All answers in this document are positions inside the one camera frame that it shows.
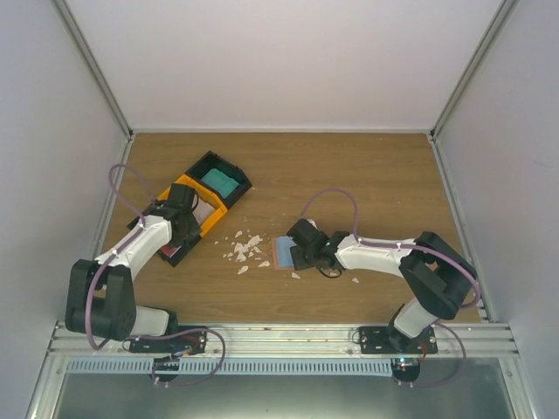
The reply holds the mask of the black bin with red cards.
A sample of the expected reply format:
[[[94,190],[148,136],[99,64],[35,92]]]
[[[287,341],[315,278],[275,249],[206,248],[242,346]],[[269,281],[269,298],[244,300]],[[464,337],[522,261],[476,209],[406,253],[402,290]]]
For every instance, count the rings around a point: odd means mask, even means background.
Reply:
[[[169,244],[162,246],[157,251],[157,254],[173,267],[176,267],[202,238],[201,225],[194,217],[192,210],[181,211],[173,205],[168,206],[164,201],[155,201],[142,214],[169,217],[172,238]]]

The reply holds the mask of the yellow bin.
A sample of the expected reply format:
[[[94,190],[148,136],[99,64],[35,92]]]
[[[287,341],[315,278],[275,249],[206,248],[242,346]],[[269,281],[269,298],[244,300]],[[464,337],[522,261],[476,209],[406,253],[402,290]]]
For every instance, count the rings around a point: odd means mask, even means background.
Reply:
[[[205,237],[227,213],[227,207],[216,192],[188,175],[181,175],[175,183],[187,185],[197,192],[200,203],[193,210],[193,214],[202,228],[200,236]]]

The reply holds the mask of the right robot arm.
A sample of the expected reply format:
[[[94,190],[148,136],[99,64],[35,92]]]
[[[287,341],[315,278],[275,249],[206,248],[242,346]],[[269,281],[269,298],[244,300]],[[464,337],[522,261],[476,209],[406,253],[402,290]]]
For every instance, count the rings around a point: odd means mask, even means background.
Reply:
[[[374,240],[337,231],[332,236],[306,218],[287,232],[297,271],[315,268],[323,276],[345,271],[377,271],[402,278],[413,293],[387,326],[387,343],[399,354],[409,352],[418,336],[440,319],[454,319],[480,299],[477,272],[447,242],[425,231],[416,239]]]

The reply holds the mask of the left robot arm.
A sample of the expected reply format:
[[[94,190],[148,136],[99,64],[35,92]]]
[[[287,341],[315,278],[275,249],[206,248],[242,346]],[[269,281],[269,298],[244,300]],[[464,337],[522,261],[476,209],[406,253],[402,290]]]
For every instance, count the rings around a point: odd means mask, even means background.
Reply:
[[[78,260],[70,273],[66,328],[84,333],[95,350],[136,335],[149,335],[162,353],[176,349],[180,332],[170,324],[171,312],[138,306],[134,280],[162,247],[178,247],[201,231],[196,205],[197,192],[174,183],[167,198],[151,203],[114,247],[93,260]]]

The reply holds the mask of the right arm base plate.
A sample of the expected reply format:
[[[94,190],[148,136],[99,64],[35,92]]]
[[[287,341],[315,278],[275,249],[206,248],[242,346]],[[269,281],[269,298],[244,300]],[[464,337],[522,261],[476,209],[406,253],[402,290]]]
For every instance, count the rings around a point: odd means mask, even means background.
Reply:
[[[431,326],[409,338],[389,326],[360,326],[357,342],[363,354],[436,354],[437,339]]]

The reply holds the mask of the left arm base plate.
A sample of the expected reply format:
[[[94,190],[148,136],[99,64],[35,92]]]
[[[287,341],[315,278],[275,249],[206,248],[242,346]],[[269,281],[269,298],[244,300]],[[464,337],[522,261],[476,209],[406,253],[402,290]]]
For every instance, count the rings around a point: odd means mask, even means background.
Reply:
[[[165,340],[129,338],[122,348],[132,354],[179,354],[180,356],[203,354],[207,340],[205,326],[179,326],[180,336]]]

